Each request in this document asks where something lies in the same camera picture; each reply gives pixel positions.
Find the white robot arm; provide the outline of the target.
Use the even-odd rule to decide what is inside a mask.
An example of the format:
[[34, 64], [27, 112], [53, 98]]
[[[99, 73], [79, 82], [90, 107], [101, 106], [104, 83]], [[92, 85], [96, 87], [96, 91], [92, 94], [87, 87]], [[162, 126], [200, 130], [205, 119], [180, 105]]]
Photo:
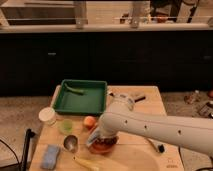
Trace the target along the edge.
[[127, 93], [114, 96], [99, 118], [100, 136], [112, 138], [126, 132], [180, 146], [213, 157], [213, 121], [206, 118], [143, 114], [133, 111]]

